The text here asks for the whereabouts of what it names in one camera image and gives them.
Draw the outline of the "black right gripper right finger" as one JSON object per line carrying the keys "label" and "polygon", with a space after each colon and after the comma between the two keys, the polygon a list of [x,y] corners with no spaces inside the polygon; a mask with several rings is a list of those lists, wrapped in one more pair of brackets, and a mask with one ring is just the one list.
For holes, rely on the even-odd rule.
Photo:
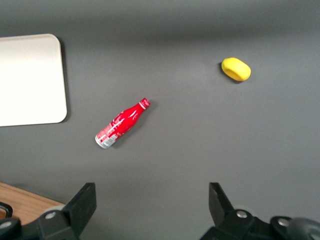
{"label": "black right gripper right finger", "polygon": [[208,206],[214,223],[202,240],[249,240],[255,218],[246,210],[235,209],[217,182],[208,188]]}

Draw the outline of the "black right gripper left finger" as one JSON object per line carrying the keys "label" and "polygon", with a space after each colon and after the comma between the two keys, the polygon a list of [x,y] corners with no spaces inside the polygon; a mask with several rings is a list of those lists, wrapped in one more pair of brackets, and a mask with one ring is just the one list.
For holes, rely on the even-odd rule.
{"label": "black right gripper left finger", "polygon": [[86,183],[62,208],[37,220],[40,240],[78,240],[97,208],[96,185]]}

